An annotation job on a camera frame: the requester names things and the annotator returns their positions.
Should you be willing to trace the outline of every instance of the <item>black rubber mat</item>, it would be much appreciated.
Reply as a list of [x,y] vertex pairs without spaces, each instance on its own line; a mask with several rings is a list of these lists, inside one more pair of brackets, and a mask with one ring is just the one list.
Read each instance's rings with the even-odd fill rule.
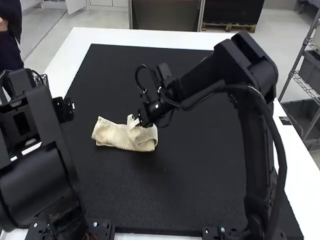
[[[213,96],[190,112],[177,111],[170,126],[158,130],[154,152],[97,147],[91,139],[98,116],[126,123],[127,115],[137,111],[141,99],[134,73],[139,64],[154,68],[167,62],[179,76],[208,54],[90,47],[67,93],[75,103],[75,119],[63,126],[89,216],[110,219],[117,231],[134,233],[201,236],[205,226],[246,226],[242,133],[226,95]],[[151,86],[147,71],[140,77]],[[279,226],[289,239],[303,239],[287,199]]]

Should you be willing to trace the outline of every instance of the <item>black label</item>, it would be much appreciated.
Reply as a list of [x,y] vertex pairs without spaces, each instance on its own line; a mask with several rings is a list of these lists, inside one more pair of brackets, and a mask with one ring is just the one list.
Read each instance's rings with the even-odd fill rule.
[[292,125],[290,119],[287,116],[279,117],[283,125]]

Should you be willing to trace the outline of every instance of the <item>dark sleeve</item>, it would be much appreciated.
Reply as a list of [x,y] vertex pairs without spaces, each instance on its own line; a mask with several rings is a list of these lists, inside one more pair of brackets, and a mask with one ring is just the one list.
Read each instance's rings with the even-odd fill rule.
[[0,17],[8,21],[10,34],[20,43],[22,33],[20,0],[0,0]]

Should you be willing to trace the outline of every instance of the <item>person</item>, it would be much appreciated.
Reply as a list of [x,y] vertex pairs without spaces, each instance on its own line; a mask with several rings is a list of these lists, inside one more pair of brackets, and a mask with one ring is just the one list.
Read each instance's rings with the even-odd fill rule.
[[[21,42],[21,34],[20,0],[0,0],[0,74],[4,70],[14,71],[24,67],[18,46]],[[4,81],[3,87],[11,97],[12,93],[7,84]]]

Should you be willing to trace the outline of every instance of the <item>black panel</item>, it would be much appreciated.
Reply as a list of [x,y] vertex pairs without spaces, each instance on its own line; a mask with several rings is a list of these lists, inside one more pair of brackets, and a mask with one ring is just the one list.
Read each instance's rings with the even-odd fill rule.
[[216,24],[257,24],[264,0],[206,0],[203,21]]
[[132,0],[133,29],[197,32],[200,0]]
[[[63,126],[91,217],[111,219],[118,232],[201,236],[204,226],[244,228],[246,170],[240,122],[226,95],[190,112],[177,111],[159,129],[154,152],[95,145],[98,116],[125,123],[141,100],[134,73],[167,62],[174,76],[209,51],[92,45],[67,93],[75,118]],[[147,71],[139,74],[152,86]],[[288,200],[279,226],[288,239],[303,239]]]

